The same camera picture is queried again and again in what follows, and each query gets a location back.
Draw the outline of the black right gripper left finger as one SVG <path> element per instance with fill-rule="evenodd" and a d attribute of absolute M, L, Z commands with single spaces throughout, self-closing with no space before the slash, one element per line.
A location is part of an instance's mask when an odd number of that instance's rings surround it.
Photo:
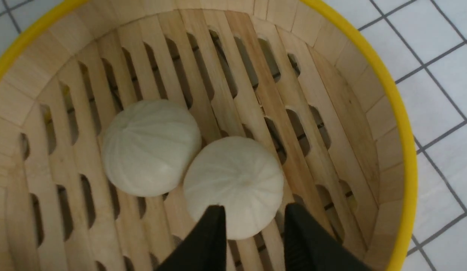
<path fill-rule="evenodd" d="M 183 242 L 158 271 L 225 271 L 227 266 L 226 213 L 220 205 L 206 208 Z"/>

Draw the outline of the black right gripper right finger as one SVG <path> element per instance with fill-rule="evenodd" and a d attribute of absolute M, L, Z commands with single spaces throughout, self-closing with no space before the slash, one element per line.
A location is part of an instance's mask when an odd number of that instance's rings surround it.
<path fill-rule="evenodd" d="M 298 203 L 286 205 L 284 264 L 287 271 L 369 271 Z"/>

